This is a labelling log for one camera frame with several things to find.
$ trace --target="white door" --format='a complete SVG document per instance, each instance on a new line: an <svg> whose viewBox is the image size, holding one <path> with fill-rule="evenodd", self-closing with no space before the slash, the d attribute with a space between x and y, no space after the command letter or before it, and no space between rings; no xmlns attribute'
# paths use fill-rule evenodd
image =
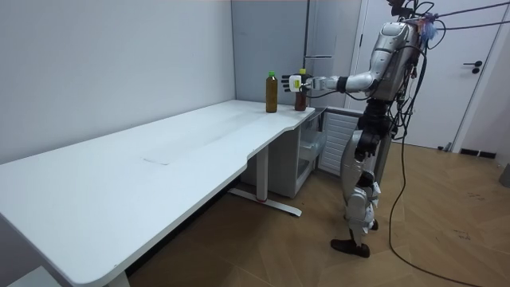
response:
<svg viewBox="0 0 510 287"><path fill-rule="evenodd" d="M434 2L435 7L430 12L444 14L496 4L501 0L436 0ZM424 4L418 12L423 12L428 7ZM507 6L500 6L440 19L448 27L498 22L504 18L506 9ZM367 0L362 29L363 41L359 47L354 73L369 69L371 52L383 23L395 21L395 19L391 17L390 7L386 1ZM406 144L436 148L453 142L481 75L481 73L473 73L475 68L473 65L464 65L464 63L482 61L483 65L480 69L484 68L498 28L499 26L489 26L447 31L443 42L436 49L429 50L426 74L414 104L414 114L410 121ZM442 31L430 45L437 43L441 35ZM365 105L365 102L346 100L345 107L364 110Z"/></svg>

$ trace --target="doorframe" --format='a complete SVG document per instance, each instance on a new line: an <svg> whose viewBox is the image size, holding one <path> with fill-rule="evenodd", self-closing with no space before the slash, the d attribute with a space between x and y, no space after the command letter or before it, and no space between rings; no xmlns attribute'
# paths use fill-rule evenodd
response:
<svg viewBox="0 0 510 287"><path fill-rule="evenodd" d="M509 10L510 6L507 6L506 11L504 12L503 21L510 19ZM507 37L510 37L510 24L500 25L497 30L496 37L494 38L494 42L492 43L492 47L488 52L487 61L485 62L486 64L481 71L477 86L475 87L471 100L469 101L464 118L462 118L461 126L458 129L455 140L453 141L452 152L458 153L461 151L462 144L469 132L471 123L477 113L478 106L485 95L485 90L488 87L488 80L492 75L492 71L494 70L500 55L505 52L503 50L503 46Z"/></svg>
<svg viewBox="0 0 510 287"><path fill-rule="evenodd" d="M360 51L360 41L363 35L363 31L365 29L365 21L367 20L367 9L368 2L370 0L362 0L361 1L361 9L359 10L359 20L358 20L358 29L356 30L356 40L354 52L352 54L352 62L351 62L351 75L356 74L356 69L358 67L358 59L359 59L359 51ZM510 5L507 5L507 9L504 12L503 21L510 20ZM466 135L468 134L469 127L473 122L474 116L478 109L478 106L484 97L485 90L488 87L488 80L492 75L492 71L496 66L497 59L499 58L503 51L503 45L507 37L510 37L510 24L500 25L498 31L496 33L496 37L494 38L494 42L492 43L492 47L489 50L486 64L481 71L481 75L478 78L477 85L473 90L473 94L471 95L471 99L469 100L468 107L465 111L465 114L462 118L461 124L457 129L457 134L453 139L453 145L451 151L454 153L460 152L462 148L462 144L465 140ZM350 97L345 97L345 103L343 105L344 108L349 108L351 102L353 102Z"/></svg>

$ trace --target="humanoid robot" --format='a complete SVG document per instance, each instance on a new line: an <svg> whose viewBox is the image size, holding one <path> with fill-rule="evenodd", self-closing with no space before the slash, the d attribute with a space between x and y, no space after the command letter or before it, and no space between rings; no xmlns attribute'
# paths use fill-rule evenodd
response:
<svg viewBox="0 0 510 287"><path fill-rule="evenodd" d="M421 46L418 27L401 17L400 22L388 22L379 32L371 54L370 70L349 77L312 77L292 75L283 80L287 91L332 90L341 93L365 92L367 107L359 118L358 127L347 143L341 159L340 179L346 204L344 219L351 238L331 240L331 247L364 258L370 249L362 243L368 230L377 230L373 206L380 190L371 171L365 170L367 158L375 155L379 142L396 133L392 119L387 115L395 101L406 94L403 83L409 80L418 65Z"/></svg>

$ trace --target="open drawer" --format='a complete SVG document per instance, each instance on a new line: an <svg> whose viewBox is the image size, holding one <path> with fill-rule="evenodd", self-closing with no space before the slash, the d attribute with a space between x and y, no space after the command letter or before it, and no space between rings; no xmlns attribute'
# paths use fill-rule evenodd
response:
<svg viewBox="0 0 510 287"><path fill-rule="evenodd" d="M301 130L300 159L314 161L326 145L326 134L308 129Z"/></svg>

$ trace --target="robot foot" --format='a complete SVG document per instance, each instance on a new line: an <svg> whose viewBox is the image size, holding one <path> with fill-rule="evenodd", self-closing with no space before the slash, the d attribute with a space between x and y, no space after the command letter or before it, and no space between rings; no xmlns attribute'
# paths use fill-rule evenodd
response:
<svg viewBox="0 0 510 287"><path fill-rule="evenodd" d="M377 222L376 219L374 219L374 225L372 226L372 228L370 228L370 230L373 230L373 231L379 230L379 223Z"/></svg>
<svg viewBox="0 0 510 287"><path fill-rule="evenodd" d="M353 239L349 240L333 239L331 240L331 247L334 250L338 250L345 254L354 254L362 258L370 257L370 248L368 248L368 245L362 244L361 246L357 246L356 242Z"/></svg>

